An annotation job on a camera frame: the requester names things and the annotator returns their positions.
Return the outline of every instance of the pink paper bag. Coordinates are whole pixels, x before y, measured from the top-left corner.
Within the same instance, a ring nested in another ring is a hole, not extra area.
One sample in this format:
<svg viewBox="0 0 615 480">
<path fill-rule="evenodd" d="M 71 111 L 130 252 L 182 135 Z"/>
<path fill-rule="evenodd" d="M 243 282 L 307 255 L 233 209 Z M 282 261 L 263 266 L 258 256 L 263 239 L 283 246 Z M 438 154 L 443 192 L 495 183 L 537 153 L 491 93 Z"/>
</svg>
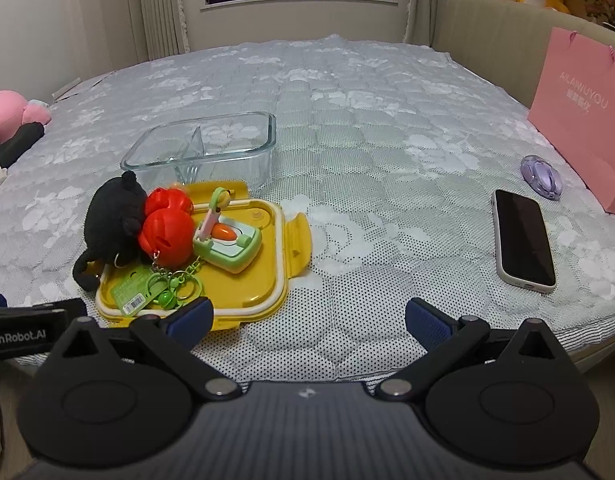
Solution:
<svg viewBox="0 0 615 480">
<path fill-rule="evenodd" d="M 614 49 L 553 28 L 528 119 L 615 213 Z"/>
</svg>

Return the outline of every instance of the quilted mattress cover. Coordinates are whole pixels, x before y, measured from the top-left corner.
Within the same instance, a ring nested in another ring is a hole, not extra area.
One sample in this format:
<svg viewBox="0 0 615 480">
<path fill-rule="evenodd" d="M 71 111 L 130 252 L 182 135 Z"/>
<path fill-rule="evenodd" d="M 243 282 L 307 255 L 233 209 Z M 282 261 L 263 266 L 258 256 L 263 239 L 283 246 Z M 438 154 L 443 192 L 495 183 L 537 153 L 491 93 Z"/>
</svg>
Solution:
<svg viewBox="0 0 615 480">
<path fill-rule="evenodd" d="M 81 296 L 104 324 L 71 276 L 94 191 L 147 128 L 244 110 L 277 117 L 272 174 L 255 195 L 307 214 L 313 257 L 278 313 L 195 348 L 235 380 L 376 380 L 425 352 L 405 329 L 413 296 L 496 328 L 541 317 L 568 350 L 615 334 L 615 216 L 527 109 L 448 54 L 337 36 L 147 62 L 53 105 L 46 136 L 0 188 L 0 293 L 10 305 Z M 560 202 L 522 180 L 531 153 L 561 173 Z M 539 200 L 552 294 L 498 278 L 497 188 Z"/>
</svg>

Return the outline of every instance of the white phone case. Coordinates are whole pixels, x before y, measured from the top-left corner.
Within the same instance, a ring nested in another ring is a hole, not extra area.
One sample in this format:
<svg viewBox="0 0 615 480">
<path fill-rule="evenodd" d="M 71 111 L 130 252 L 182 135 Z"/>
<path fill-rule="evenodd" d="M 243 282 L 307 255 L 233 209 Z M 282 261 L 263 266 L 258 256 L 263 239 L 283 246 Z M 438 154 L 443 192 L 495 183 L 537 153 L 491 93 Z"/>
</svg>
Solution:
<svg viewBox="0 0 615 480">
<path fill-rule="evenodd" d="M 496 207 L 496 191 L 492 192 L 492 215 L 494 216 L 494 240 L 496 244 L 496 272 L 504 280 L 505 283 L 510 285 L 519 286 L 521 288 L 527 288 L 527 290 L 535 290 L 543 294 L 549 294 L 556 288 L 556 282 L 554 285 L 545 285 L 544 283 L 528 282 L 522 278 L 512 276 L 505 272 L 503 268 L 503 261 L 501 257 L 501 232 L 499 230 L 499 215 Z"/>
</svg>

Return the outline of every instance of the green tag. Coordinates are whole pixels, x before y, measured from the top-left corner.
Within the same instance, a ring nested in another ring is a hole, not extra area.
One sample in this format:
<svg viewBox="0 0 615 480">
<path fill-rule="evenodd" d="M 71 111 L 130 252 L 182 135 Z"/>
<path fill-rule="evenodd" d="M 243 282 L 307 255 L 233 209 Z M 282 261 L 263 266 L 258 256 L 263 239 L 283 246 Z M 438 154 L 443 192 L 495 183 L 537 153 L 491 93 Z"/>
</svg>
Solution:
<svg viewBox="0 0 615 480">
<path fill-rule="evenodd" d="M 150 301 L 168 288 L 167 280 L 157 281 L 155 278 L 152 280 L 150 292 L 148 292 L 148 280 L 152 275 L 153 272 L 150 268 L 137 267 L 124 282 L 112 288 L 112 297 L 123 316 L 136 315 Z"/>
</svg>

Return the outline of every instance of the phone screen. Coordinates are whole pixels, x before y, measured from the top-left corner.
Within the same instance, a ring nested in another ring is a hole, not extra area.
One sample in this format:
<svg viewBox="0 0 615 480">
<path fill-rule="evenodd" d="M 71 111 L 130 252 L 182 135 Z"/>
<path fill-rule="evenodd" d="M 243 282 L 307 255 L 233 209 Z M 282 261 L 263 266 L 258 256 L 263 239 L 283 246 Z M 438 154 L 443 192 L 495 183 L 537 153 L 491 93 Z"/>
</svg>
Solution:
<svg viewBox="0 0 615 480">
<path fill-rule="evenodd" d="M 502 189 L 496 192 L 503 270 L 521 280 L 556 285 L 552 252 L 539 204 Z"/>
</svg>

